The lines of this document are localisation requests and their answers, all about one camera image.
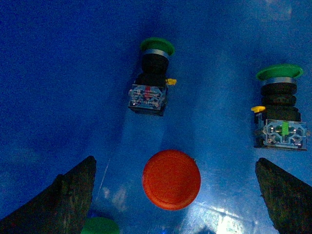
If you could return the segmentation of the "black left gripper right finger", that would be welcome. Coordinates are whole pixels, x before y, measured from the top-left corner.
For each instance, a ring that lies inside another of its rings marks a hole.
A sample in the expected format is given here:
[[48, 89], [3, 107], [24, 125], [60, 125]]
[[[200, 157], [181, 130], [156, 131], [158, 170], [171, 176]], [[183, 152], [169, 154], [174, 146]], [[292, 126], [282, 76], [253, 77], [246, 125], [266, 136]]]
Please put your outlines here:
[[312, 232], [312, 187], [265, 158], [255, 164], [268, 214], [280, 234]]

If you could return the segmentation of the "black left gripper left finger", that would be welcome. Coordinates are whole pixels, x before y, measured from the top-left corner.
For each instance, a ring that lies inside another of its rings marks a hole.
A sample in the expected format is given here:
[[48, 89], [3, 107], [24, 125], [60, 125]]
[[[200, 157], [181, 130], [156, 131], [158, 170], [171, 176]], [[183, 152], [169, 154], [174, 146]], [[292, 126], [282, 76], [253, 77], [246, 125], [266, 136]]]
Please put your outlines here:
[[96, 160], [88, 156], [0, 221], [2, 234], [79, 234], [92, 203]]

